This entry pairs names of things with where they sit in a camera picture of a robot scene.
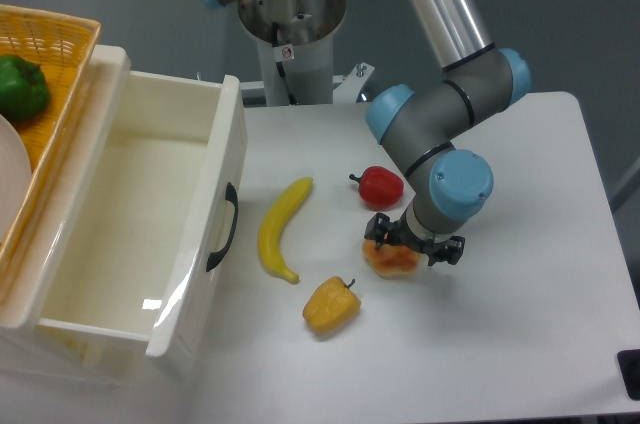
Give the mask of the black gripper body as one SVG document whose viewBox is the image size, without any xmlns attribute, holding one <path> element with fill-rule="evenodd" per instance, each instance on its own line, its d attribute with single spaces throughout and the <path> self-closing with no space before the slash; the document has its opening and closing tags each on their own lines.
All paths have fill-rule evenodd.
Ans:
<svg viewBox="0 0 640 424">
<path fill-rule="evenodd" d="M 398 222 L 398 241 L 401 245 L 420 254 L 434 254 L 443 244 L 436 235 L 420 223 Z"/>
</svg>

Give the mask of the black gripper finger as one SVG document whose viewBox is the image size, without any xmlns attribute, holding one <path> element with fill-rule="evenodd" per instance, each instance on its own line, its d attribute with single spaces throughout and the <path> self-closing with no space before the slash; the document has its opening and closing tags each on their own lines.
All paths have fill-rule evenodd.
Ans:
<svg viewBox="0 0 640 424">
<path fill-rule="evenodd" d="M 372 241 L 376 249 L 382 246 L 399 246 L 402 244 L 396 222 L 384 213 L 376 213 L 367 223 L 364 239 Z"/>
<path fill-rule="evenodd" d="M 465 238 L 462 236 L 451 236 L 444 241 L 436 242 L 434 239 L 427 241 L 426 255 L 428 256 L 428 266 L 432 267 L 436 263 L 445 262 L 449 265 L 456 265 L 461 259 L 465 248 Z"/>
</svg>

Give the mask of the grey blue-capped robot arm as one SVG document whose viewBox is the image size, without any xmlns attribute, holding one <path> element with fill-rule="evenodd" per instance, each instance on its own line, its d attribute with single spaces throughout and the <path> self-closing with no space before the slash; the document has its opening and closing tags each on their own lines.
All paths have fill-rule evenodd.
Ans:
<svg viewBox="0 0 640 424">
<path fill-rule="evenodd" d="M 346 0 L 203 1 L 236 7 L 258 49 L 268 105 L 335 101 L 333 38 Z M 489 198 L 493 174 L 483 158 L 453 141 L 522 99 L 531 73 L 516 51 L 495 46 L 473 0 L 410 1 L 443 78 L 422 94 L 392 86 L 367 110 L 372 135 L 414 196 L 398 220 L 375 215 L 365 236 L 380 246 L 406 246 L 431 263 L 455 264 L 465 245 L 459 230 Z"/>
</svg>

